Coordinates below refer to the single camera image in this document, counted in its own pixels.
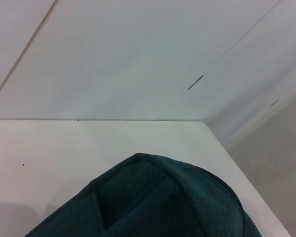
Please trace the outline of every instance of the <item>white table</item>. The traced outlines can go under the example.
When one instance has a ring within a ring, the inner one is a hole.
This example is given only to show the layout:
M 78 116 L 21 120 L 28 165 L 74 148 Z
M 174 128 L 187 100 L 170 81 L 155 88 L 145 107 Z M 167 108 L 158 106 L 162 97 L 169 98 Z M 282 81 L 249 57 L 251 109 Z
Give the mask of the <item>white table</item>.
M 290 235 L 202 122 L 0 120 L 0 237 L 21 237 L 134 153 L 200 166 L 226 181 L 263 237 Z

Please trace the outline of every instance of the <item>green bag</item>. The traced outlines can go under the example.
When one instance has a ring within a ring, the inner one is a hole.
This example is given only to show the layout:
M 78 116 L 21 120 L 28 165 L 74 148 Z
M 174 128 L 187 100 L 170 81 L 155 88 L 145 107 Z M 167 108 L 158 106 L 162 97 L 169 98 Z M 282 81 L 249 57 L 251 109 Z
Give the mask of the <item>green bag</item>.
M 260 237 L 212 173 L 135 154 L 91 181 L 26 237 Z

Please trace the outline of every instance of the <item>dark green cloth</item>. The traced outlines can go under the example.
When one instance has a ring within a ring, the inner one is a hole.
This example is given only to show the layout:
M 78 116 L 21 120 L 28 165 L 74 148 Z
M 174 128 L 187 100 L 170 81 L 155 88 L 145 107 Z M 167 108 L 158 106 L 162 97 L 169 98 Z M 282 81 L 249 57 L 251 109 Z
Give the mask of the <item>dark green cloth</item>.
M 135 154 L 91 181 L 26 237 L 260 237 L 210 172 Z

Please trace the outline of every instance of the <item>ceiling panel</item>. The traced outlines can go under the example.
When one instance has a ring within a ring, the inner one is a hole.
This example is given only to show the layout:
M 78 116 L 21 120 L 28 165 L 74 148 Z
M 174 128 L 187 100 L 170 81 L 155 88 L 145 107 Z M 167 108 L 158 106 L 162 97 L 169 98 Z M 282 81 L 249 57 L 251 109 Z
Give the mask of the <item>ceiling panel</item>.
M 200 119 L 228 146 L 295 95 L 292 0 L 280 2 L 158 119 Z
M 0 119 L 199 119 L 165 111 L 277 2 L 59 1 L 0 91 Z
M 0 0 L 0 86 L 54 0 Z

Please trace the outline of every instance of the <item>ceiling seam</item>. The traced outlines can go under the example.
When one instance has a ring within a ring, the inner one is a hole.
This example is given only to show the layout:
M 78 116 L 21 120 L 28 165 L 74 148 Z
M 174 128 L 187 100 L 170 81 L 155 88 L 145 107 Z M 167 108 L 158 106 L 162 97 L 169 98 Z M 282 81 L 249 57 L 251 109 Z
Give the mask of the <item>ceiling seam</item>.
M 234 46 L 242 40 L 258 23 L 260 23 L 264 17 L 266 17 L 282 0 L 279 0 L 262 18 L 260 18 L 240 39 L 236 41 L 215 63 L 213 63 L 202 75 L 202 77 L 210 70 L 212 69 Z
M 11 68 L 11 70 L 9 71 L 9 73 L 7 74 L 7 76 L 5 77 L 5 79 L 3 80 L 2 84 L 0 85 L 0 91 L 4 87 L 4 84 L 7 82 L 8 78 L 10 77 L 10 75 L 12 74 L 12 72 L 14 71 L 14 69 L 16 68 L 16 66 L 18 65 L 19 61 L 22 59 L 23 55 L 26 53 L 27 49 L 30 47 L 30 45 L 33 42 L 33 40 L 36 37 L 36 35 L 39 33 L 39 31 L 43 27 L 44 23 L 46 22 L 46 19 L 51 14 L 51 12 L 52 12 L 52 10 L 53 10 L 53 8 L 54 8 L 54 6 L 56 5 L 57 2 L 58 2 L 58 0 L 55 0 L 54 1 L 54 3 L 51 5 L 50 9 L 48 10 L 48 12 L 46 13 L 46 15 L 42 19 L 41 23 L 39 24 L 39 26 L 37 27 L 37 29 L 33 33 L 32 37 L 29 40 L 29 42 L 26 44 L 26 46 L 23 49 L 22 53 L 20 54 L 20 56 L 18 57 L 18 59 L 14 63 L 13 67 Z

